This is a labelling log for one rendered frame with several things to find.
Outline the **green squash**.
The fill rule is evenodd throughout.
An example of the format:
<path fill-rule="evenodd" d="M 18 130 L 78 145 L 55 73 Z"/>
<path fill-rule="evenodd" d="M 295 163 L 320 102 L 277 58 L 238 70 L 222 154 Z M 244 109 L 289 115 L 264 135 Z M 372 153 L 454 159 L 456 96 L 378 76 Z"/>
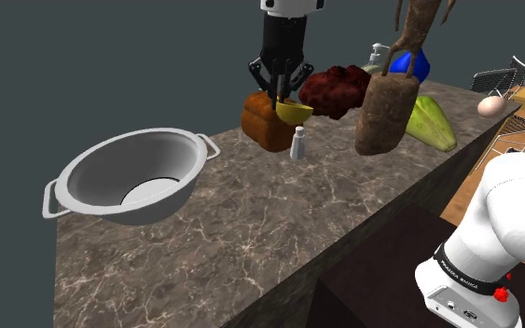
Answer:
<path fill-rule="evenodd" d="M 418 96 L 409 118 L 406 133 L 442 152 L 450 152 L 457 140 L 442 108 L 430 96 Z"/>

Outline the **blue cone vase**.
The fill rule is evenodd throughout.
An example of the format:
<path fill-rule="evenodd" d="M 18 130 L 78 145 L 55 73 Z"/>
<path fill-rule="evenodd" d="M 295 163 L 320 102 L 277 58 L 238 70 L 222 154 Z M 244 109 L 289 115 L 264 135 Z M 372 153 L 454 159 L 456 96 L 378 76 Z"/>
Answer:
<path fill-rule="evenodd" d="M 397 58 L 390 66 L 390 73 L 405 73 L 408 70 L 411 61 L 411 54 L 409 52 L 404 53 L 402 56 Z M 430 73 L 431 65 L 425 57 L 422 49 L 420 49 L 418 55 L 415 57 L 413 75 L 416 76 L 420 83 L 422 83 Z"/>

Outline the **yellow lemon half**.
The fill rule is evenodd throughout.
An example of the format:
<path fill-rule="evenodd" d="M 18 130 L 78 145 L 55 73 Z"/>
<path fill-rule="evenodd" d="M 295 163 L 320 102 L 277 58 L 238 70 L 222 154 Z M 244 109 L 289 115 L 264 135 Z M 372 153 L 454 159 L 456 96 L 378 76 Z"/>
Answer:
<path fill-rule="evenodd" d="M 296 102 L 277 102 L 276 115 L 285 124 L 296 126 L 312 116 L 313 108 Z"/>

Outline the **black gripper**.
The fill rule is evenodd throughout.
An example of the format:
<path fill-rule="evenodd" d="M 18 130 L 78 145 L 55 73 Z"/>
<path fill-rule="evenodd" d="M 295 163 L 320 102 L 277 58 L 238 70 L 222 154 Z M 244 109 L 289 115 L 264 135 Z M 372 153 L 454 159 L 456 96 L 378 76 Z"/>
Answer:
<path fill-rule="evenodd" d="M 293 90 L 300 88 L 313 73 L 314 66 L 304 61 L 303 45 L 307 17 L 283 18 L 264 15 L 263 42 L 260 58 L 248 63 L 248 70 L 259 88 L 270 98 L 270 109 L 278 102 L 278 80 L 283 75 L 280 102 L 283 103 Z M 270 73 L 267 81 L 261 74 L 262 64 Z"/>

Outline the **white salt shaker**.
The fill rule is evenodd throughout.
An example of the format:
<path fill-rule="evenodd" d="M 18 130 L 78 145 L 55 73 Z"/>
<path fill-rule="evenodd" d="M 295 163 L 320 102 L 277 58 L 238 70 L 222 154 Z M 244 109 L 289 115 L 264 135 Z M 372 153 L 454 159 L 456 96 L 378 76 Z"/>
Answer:
<path fill-rule="evenodd" d="M 293 134 L 292 143 L 290 147 L 290 158 L 299 160 L 305 157 L 305 129 L 303 126 L 297 126 Z"/>

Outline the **brown pot with bare tree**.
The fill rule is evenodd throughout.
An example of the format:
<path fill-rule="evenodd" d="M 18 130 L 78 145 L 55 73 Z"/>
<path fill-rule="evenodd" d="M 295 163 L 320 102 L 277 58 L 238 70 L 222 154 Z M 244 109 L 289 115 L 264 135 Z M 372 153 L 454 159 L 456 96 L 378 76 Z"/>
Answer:
<path fill-rule="evenodd" d="M 408 0 L 401 36 L 390 46 L 382 71 L 371 76 L 355 130 L 355 151 L 375 156 L 394 150 L 402 140 L 419 94 L 415 61 L 443 0 Z M 392 73 L 393 55 L 410 54 L 404 73 Z"/>

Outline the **brown bread loaf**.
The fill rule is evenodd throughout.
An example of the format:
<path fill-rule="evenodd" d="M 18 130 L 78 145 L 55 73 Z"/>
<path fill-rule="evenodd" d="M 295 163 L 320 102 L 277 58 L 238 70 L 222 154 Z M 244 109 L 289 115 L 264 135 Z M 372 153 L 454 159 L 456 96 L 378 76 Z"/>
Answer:
<path fill-rule="evenodd" d="M 291 147 L 296 128 L 280 120 L 270 106 L 265 91 L 249 95 L 243 104 L 242 130 L 265 150 L 281 152 Z"/>

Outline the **dark red lumpy object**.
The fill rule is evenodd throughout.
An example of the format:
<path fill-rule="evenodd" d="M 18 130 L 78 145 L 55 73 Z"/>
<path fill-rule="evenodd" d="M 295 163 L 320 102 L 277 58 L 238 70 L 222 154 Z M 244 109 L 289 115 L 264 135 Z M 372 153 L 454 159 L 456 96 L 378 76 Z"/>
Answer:
<path fill-rule="evenodd" d="M 371 74 L 356 65 L 332 66 L 311 75 L 298 93 L 300 102 L 313 108 L 314 116 L 339 120 L 362 106 Z"/>

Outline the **pale soap dispenser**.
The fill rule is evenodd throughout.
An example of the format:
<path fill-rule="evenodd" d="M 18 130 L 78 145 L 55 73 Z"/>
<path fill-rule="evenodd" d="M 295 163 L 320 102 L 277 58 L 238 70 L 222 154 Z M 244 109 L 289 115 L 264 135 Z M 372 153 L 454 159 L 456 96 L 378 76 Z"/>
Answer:
<path fill-rule="evenodd" d="M 382 71 L 381 61 L 385 59 L 385 53 L 389 52 L 389 47 L 381 43 L 375 43 L 372 45 L 372 52 L 369 55 L 369 59 L 362 69 L 368 74 L 375 74 Z"/>

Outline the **beige egg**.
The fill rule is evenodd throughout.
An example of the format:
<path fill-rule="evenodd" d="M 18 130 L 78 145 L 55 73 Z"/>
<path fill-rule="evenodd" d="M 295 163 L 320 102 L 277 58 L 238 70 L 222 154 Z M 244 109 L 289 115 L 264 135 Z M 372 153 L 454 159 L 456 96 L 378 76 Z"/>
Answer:
<path fill-rule="evenodd" d="M 500 96 L 488 96 L 477 105 L 480 116 L 491 118 L 500 115 L 506 108 L 506 100 Z"/>

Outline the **white two-handled bowl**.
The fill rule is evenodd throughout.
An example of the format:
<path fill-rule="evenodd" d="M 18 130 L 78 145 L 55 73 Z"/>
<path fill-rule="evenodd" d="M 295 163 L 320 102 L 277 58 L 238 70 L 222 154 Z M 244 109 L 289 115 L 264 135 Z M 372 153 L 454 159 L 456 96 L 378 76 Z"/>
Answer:
<path fill-rule="evenodd" d="M 185 205 L 205 163 L 220 154 L 207 135 L 187 130 L 118 135 L 80 154 L 45 186 L 42 216 L 80 213 L 125 226 L 157 223 Z"/>

